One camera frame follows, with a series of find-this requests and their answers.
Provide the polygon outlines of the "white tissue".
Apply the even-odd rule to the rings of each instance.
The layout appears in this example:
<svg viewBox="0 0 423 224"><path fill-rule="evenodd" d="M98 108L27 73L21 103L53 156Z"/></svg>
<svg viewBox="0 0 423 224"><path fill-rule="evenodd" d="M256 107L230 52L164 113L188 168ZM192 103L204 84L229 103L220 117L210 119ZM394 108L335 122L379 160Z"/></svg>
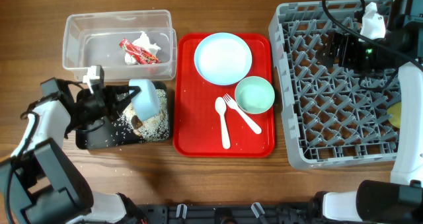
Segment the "white tissue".
<svg viewBox="0 0 423 224"><path fill-rule="evenodd" d="M157 55L157 52L159 50L161 50L161 48L156 43L152 44L150 42L150 39L149 39L148 35L144 31L141 31L140 37L138 39L134 40L132 42L132 44L135 45L135 46L139 46L139 47L147 50L153 56ZM138 62L135 60L135 58L133 58L128 53L125 54L124 60L125 60L125 62L126 62L127 65L135 65L135 64L138 64Z"/></svg>

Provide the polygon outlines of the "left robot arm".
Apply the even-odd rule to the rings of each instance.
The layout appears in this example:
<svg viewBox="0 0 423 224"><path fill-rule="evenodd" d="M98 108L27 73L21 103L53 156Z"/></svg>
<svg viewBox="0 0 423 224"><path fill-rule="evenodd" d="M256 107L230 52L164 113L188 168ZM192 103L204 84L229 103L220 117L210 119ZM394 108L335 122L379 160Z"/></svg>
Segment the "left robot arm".
<svg viewBox="0 0 423 224"><path fill-rule="evenodd" d="M72 81L51 78L43 96L21 119L28 125L19 146L1 161L1 193L9 223L147 223L148 217L121 193L99 194L62 150L64 139L108 119L114 121L136 95L135 86L106 86L100 79L74 100Z"/></svg>

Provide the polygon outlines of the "yellow plastic cup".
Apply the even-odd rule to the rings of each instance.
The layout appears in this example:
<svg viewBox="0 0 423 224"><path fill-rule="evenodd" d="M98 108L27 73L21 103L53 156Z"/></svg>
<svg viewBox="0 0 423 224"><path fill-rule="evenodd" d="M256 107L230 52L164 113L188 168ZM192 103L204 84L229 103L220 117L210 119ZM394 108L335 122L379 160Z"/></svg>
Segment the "yellow plastic cup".
<svg viewBox="0 0 423 224"><path fill-rule="evenodd" d="M401 126L401 102L397 102L387 109L387 114L390 115L389 123L395 127Z"/></svg>

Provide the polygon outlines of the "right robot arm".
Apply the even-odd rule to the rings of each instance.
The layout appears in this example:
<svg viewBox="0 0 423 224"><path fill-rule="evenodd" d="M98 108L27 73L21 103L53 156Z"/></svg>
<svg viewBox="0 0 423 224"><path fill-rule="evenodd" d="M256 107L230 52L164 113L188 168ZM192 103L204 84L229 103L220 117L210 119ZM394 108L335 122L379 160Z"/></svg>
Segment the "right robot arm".
<svg viewBox="0 0 423 224"><path fill-rule="evenodd" d="M329 12L343 34L335 34L318 56L331 67L352 69L364 77L394 69L401 89L399 148L389 182L364 180L356 191L321 192L313 213L336 221L372 223L422 222L422 0L393 0L388 23L373 4L362 4L357 32Z"/></svg>

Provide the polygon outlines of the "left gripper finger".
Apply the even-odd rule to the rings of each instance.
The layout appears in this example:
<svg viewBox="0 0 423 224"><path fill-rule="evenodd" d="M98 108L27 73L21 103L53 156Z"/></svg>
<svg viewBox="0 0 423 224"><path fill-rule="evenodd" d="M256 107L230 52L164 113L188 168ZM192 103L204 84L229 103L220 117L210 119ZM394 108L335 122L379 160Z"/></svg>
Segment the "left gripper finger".
<svg viewBox="0 0 423 224"><path fill-rule="evenodd" d="M117 120L122 114L123 111L132 103L129 98L124 98L122 100L113 100L106 104L106 117L111 121Z"/></svg>
<svg viewBox="0 0 423 224"><path fill-rule="evenodd" d="M108 97L118 96L119 94L127 94L128 98L134 98L140 92L141 92L141 88L139 86L129 86L129 85L105 86L105 94Z"/></svg>

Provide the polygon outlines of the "red snack wrapper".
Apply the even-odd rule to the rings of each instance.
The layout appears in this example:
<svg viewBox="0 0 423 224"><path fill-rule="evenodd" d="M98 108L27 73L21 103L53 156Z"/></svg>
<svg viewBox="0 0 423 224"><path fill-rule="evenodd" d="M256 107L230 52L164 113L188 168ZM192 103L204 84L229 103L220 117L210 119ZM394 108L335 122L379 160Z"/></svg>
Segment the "red snack wrapper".
<svg viewBox="0 0 423 224"><path fill-rule="evenodd" d="M140 64L156 64L160 63L161 61L154 56L152 53L148 52L147 50L143 49L140 46L136 46L129 42L127 39L123 39L119 46L131 57L133 57L138 63Z"/></svg>

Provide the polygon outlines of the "light blue bowl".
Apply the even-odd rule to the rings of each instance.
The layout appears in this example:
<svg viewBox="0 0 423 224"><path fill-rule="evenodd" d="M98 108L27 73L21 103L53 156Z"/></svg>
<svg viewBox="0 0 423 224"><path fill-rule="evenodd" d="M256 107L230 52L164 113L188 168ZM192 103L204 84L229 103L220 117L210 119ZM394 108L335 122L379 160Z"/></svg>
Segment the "light blue bowl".
<svg viewBox="0 0 423 224"><path fill-rule="evenodd" d="M132 79L129 86L140 88L140 91L132 98L136 116L144 122L158 115L160 103L153 82L148 79Z"/></svg>

